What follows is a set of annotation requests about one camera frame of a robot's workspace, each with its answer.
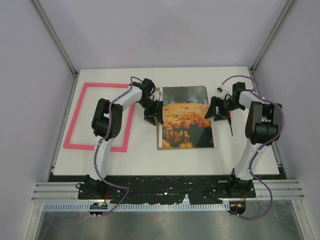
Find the red handled screwdriver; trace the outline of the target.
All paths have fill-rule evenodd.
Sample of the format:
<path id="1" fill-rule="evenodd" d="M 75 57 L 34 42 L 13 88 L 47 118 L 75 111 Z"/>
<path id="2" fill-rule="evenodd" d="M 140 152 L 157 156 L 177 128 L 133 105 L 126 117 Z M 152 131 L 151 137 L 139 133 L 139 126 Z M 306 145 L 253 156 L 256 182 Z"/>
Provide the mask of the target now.
<path id="1" fill-rule="evenodd" d="M 230 127 L 231 136 L 233 136 L 232 115 L 231 115 L 231 113 L 230 113 L 230 112 L 229 112 L 229 115 L 228 115 L 227 121 L 228 121 L 228 124 L 229 124 L 229 127 Z"/>

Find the pink wooden photo frame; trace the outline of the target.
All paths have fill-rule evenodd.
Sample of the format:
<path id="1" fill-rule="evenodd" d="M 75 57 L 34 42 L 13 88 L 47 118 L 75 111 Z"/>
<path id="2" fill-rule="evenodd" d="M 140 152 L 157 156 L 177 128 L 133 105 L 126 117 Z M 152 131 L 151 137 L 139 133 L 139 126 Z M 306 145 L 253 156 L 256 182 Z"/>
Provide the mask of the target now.
<path id="1" fill-rule="evenodd" d="M 80 92 L 64 143 L 63 148 L 65 149 L 74 149 L 74 150 L 95 150 L 94 145 L 89 144 L 73 144 L 70 143 L 73 130 L 76 125 L 76 121 L 79 115 L 79 112 L 81 110 L 81 106 L 87 91 L 88 87 L 98 87 L 98 88 L 128 88 L 129 84 L 124 83 L 103 83 L 103 82 L 85 82 L 82 86 L 82 90 Z M 116 136 L 121 131 L 122 124 L 120 122 L 117 123 L 116 126 L 113 125 L 113 122 L 111 120 L 108 120 L 107 117 L 105 117 L 105 114 L 108 114 L 111 109 L 111 102 L 108 100 L 100 99 L 97 103 L 97 107 L 95 110 L 95 113 L 93 115 L 91 127 L 94 131 L 98 130 L 99 127 L 102 127 L 102 132 L 106 134 L 115 134 Z M 110 151 L 111 152 L 118 152 L 118 153 L 125 153 L 128 149 L 128 143 L 129 143 L 129 137 L 130 137 L 130 131 L 131 131 L 131 125 L 132 125 L 132 119 L 133 119 L 133 112 L 134 112 L 134 105 L 132 104 L 129 107 L 128 110 L 128 117 L 125 124 L 125 131 L 124 131 L 124 139 L 122 142 L 122 146 L 112 146 Z"/>

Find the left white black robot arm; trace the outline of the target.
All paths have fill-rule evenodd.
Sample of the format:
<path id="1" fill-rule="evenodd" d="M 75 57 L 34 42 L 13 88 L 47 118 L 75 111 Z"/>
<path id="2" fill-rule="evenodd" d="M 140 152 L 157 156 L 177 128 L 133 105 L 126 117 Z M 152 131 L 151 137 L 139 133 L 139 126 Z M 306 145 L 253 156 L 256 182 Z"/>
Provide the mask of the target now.
<path id="1" fill-rule="evenodd" d="M 91 121 L 91 128 L 95 137 L 93 166 L 85 177 L 84 184 L 79 187 L 80 193 L 93 198 L 102 199 L 108 186 L 126 190 L 125 186 L 116 185 L 105 180 L 107 163 L 114 139 L 118 137 L 122 128 L 123 112 L 138 103 L 143 108 L 143 119 L 152 124 L 163 124 L 163 105 L 160 99 L 155 99 L 156 86 L 152 80 L 143 80 L 131 76 L 130 84 L 125 92 L 113 100 L 101 98 L 98 100 Z"/>

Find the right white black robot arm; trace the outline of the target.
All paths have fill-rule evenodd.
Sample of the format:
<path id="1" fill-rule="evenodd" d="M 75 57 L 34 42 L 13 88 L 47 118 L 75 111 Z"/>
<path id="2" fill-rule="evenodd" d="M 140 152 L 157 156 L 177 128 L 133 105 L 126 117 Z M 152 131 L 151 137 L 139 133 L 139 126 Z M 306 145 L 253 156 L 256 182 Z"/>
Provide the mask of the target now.
<path id="1" fill-rule="evenodd" d="M 254 171 L 267 146 L 277 141 L 283 130 L 282 106 L 258 96 L 254 90 L 246 89 L 244 82 L 236 82 L 229 93 L 221 85 L 217 88 L 219 97 L 213 96 L 206 119 L 230 120 L 231 111 L 248 110 L 245 124 L 247 142 L 242 156 L 232 169 L 226 185 L 226 192 L 233 198 L 249 196 L 254 191 Z"/>

